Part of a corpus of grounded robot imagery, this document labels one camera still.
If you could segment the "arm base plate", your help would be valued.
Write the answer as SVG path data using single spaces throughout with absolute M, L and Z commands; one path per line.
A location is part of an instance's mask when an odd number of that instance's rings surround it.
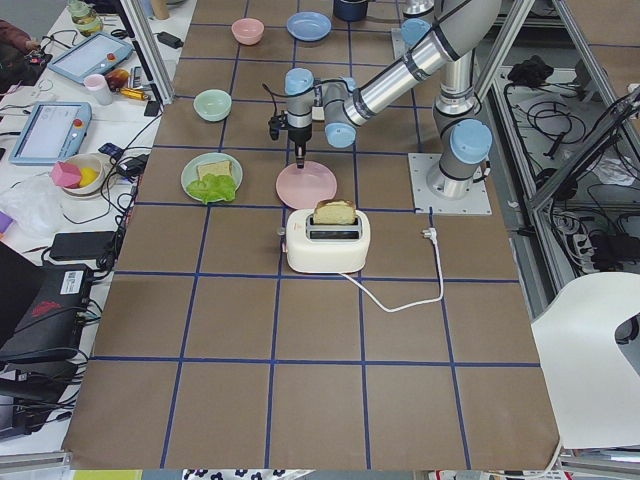
M 408 154 L 414 210 L 434 215 L 491 215 L 481 166 L 468 180 L 451 180 L 441 175 L 440 157 L 436 153 Z
M 392 49 L 393 49 L 393 57 L 395 59 L 398 59 L 406 51 L 406 43 L 402 37 L 400 28 L 391 29 L 391 42 L 392 42 Z

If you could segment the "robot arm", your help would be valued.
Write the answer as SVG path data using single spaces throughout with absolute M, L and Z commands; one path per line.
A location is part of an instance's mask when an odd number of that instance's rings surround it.
M 334 148 L 350 147 L 356 130 L 409 92 L 429 87 L 434 93 L 433 122 L 442 154 L 426 175 L 431 192 L 447 200 L 463 198 L 486 161 L 493 138 L 477 119 L 480 101 L 474 88 L 474 56 L 479 42 L 495 23 L 498 1 L 432 1 L 429 18 L 416 26 L 403 23 L 405 50 L 362 85 L 350 77 L 319 79 L 311 71 L 286 73 L 286 107 L 269 119 L 269 134 L 285 132 L 294 146 L 295 161 L 303 168 L 312 137 L 312 111 L 323 112 L 324 134 Z
M 433 11 L 433 0 L 405 0 L 402 8 L 402 14 L 405 19 L 431 18 Z

